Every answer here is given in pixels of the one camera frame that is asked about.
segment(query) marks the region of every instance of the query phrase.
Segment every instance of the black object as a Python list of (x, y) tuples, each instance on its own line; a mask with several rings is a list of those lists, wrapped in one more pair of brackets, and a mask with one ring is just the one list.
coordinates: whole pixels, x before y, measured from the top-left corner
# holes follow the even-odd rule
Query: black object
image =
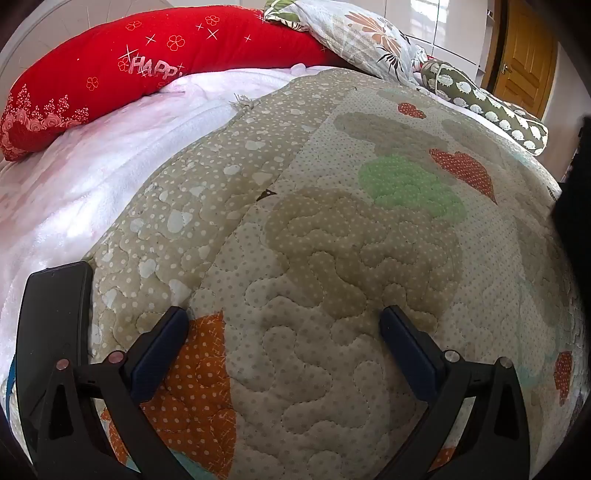
[[(189, 332), (170, 307), (127, 353), (89, 365), (92, 270), (85, 262), (29, 277), (17, 337), (21, 423), (40, 480), (161, 480), (192, 477), (160, 440), (139, 404), (154, 395)], [(93, 405), (102, 398), (141, 473), (116, 459)]]
[[(586, 341), (591, 342), (591, 118), (584, 117), (579, 147), (571, 162), (552, 220), (569, 259), (586, 318)], [(587, 361), (591, 361), (591, 352)], [(584, 403), (562, 444), (534, 480), (562, 478), (564, 472), (588, 470), (591, 443), (591, 397)]]
[[(375, 480), (528, 480), (530, 436), (525, 405), (512, 362), (465, 361), (442, 352), (404, 312), (386, 308), (380, 332), (415, 396), (428, 409)], [(428, 470), (452, 429), (465, 398), (476, 397), (451, 460)]]
[[(89, 365), (85, 352), (91, 276), (89, 267), (79, 262), (33, 274), (27, 283), (17, 340), (17, 388), (24, 396), (22, 404), (32, 406), (21, 411), (21, 422), (30, 427), (27, 443), (35, 444), (37, 478), (189, 480), (139, 407), (154, 395), (185, 341), (186, 312), (171, 307), (127, 353), (111, 352), (101, 364)], [(41, 321), (53, 322), (43, 338), (35, 331)], [(395, 306), (382, 312), (379, 325), (414, 394), (428, 409), (376, 480), (526, 480), (527, 418), (511, 361), (477, 364), (455, 351), (442, 352)], [(26, 350), (36, 348), (45, 351)], [(31, 371), (25, 370), (27, 362)], [(33, 381), (44, 386), (31, 385)], [(429, 471), (466, 397), (476, 399), (455, 453), (449, 463)], [(116, 460), (93, 398), (105, 400), (141, 473)]]
[[(17, 333), (17, 394), (33, 463), (47, 380), (56, 360), (67, 358), (73, 367), (88, 363), (92, 275), (88, 263), (77, 262), (31, 274), (25, 286)], [(85, 417), (96, 417), (102, 430), (91, 399), (81, 408)]]

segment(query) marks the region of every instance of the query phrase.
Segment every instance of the white star print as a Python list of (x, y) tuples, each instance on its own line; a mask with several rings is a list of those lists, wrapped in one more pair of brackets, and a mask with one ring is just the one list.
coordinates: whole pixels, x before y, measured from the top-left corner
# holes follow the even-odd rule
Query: white star print
[(129, 47), (127, 46), (127, 44), (125, 44), (125, 49), (127, 50), (127, 53), (124, 53), (123, 55), (121, 55), (117, 60), (122, 59), (123, 57), (127, 57), (127, 59), (129, 60), (129, 63), (131, 63), (131, 54), (133, 52), (136, 52), (139, 50), (139, 48), (136, 48), (133, 51), (129, 51)]

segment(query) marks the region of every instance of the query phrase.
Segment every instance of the green patterned pillow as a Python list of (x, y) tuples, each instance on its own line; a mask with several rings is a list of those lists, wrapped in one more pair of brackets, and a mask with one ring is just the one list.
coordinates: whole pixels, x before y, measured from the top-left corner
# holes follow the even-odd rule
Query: green patterned pillow
[(421, 77), (425, 88), (499, 126), (532, 155), (544, 151), (548, 129), (540, 120), (522, 107), (477, 87), (461, 70), (443, 60), (429, 60), (423, 64)]

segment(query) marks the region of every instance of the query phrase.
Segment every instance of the floral pillow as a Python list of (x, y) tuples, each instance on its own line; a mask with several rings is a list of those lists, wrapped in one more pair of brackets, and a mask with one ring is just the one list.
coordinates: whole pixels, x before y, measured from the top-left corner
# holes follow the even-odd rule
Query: floral pillow
[(332, 0), (268, 0), (264, 18), (309, 31), (350, 64), (388, 82), (416, 87), (413, 71), (427, 60), (424, 50), (391, 22), (356, 5)]

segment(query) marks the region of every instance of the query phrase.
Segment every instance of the quilt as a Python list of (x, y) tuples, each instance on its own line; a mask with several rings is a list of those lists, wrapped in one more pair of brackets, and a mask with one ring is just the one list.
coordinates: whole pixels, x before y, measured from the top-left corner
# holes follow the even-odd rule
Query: quilt
[(142, 409), (195, 478), (370, 480), (425, 409), (379, 337), (397, 304), (442, 349), (513, 360), (533, 476), (586, 391), (582, 311), (548, 219), (556, 182), (477, 122), (358, 72), (241, 105), (89, 252), (93, 360), (188, 308), (187, 342)]

